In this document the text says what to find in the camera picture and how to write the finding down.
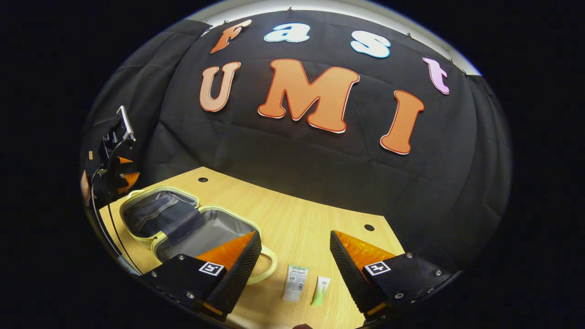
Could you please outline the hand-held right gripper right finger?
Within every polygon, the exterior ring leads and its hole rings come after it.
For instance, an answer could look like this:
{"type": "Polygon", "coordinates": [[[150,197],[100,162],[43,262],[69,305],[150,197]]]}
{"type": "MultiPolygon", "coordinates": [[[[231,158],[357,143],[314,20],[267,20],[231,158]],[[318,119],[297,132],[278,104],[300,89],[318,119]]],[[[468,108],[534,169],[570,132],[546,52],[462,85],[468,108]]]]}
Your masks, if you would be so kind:
{"type": "Polygon", "coordinates": [[[414,252],[395,255],[330,232],[330,252],[366,323],[385,323],[422,304],[460,275],[414,252]]]}

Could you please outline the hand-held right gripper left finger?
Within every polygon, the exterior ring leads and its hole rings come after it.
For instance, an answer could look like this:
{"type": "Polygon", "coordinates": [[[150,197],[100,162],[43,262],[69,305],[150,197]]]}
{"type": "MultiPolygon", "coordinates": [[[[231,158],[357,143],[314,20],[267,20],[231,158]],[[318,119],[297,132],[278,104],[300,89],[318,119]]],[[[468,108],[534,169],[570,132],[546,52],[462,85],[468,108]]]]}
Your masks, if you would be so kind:
{"type": "Polygon", "coordinates": [[[261,235],[251,231],[197,257],[174,256],[141,278],[196,313],[225,321],[261,254],[261,235]]]}

